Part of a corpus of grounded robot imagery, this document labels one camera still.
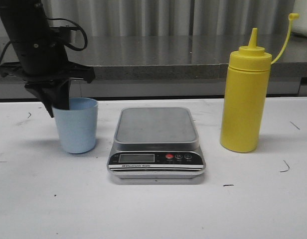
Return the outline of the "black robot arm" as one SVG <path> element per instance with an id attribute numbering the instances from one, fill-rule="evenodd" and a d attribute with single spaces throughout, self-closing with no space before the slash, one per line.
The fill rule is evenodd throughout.
<path id="1" fill-rule="evenodd" d="M 71 80 L 91 83 L 93 67 L 69 61 L 66 48 L 82 51 L 88 38 L 75 22 L 72 27 L 51 27 L 39 0 L 0 0 L 0 18 L 12 45 L 17 62 L 2 62 L 0 75 L 21 78 L 25 89 L 41 101 L 51 117 L 53 109 L 69 109 Z"/>

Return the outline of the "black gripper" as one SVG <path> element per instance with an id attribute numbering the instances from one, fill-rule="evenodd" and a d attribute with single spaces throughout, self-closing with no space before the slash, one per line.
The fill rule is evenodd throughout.
<path id="1" fill-rule="evenodd" d="M 69 109 L 69 80 L 82 80 L 91 83 L 95 78 L 93 67 L 70 62 L 64 45 L 48 25 L 41 26 L 5 26 L 10 42 L 19 59 L 18 62 L 0 64 L 0 75 L 18 76 L 29 82 L 25 89 L 43 103 L 53 118 L 52 105 L 61 110 Z M 47 93 L 51 90 L 47 84 L 56 83 L 55 96 Z"/>

